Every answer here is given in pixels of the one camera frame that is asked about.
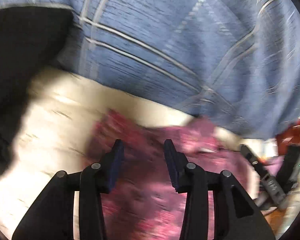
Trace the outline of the purple floral cloth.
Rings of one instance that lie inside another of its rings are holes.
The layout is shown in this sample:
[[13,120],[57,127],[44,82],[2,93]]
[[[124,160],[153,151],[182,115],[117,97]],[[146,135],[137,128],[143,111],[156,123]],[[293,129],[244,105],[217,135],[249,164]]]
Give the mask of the purple floral cloth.
[[124,160],[110,194],[102,196],[109,239],[178,239],[186,196],[173,188],[164,158],[164,141],[209,172],[229,170],[248,189],[251,170],[238,152],[226,150],[207,118],[186,126],[145,128],[114,110],[95,125],[87,154],[99,159],[117,139],[124,143]]

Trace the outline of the black and red garment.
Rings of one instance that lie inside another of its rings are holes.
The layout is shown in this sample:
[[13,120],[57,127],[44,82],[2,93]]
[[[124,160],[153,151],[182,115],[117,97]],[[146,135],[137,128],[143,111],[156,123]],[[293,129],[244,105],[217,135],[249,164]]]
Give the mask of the black and red garment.
[[13,159],[10,146],[25,110],[27,87],[63,48],[72,19],[69,9],[0,9],[0,175]]

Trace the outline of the dark red plastic bag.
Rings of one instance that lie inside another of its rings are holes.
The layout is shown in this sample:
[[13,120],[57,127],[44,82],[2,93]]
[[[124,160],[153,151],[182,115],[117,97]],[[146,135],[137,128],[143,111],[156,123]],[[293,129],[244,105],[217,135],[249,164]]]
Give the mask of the dark red plastic bag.
[[286,131],[276,136],[278,155],[285,155],[287,147],[292,144],[300,144],[300,123],[290,126]]

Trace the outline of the cream leaf-print duvet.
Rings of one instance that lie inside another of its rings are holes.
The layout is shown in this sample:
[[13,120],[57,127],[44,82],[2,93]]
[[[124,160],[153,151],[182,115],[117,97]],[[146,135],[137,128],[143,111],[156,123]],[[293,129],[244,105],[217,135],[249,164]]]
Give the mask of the cream leaf-print duvet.
[[[13,161],[0,176],[0,230],[11,238],[28,208],[59,170],[74,173],[96,161],[87,154],[95,125],[110,110],[145,128],[186,126],[178,110],[83,77],[46,69],[32,80],[13,138]],[[215,127],[223,144],[233,138]]]

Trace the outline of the blue plaid quilt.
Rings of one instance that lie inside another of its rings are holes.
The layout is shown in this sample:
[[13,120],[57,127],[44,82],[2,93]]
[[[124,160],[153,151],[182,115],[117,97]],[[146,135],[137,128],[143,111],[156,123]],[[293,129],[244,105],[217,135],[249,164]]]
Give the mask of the blue plaid quilt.
[[300,116],[292,0],[0,0],[74,15],[57,57],[105,86],[268,139]]

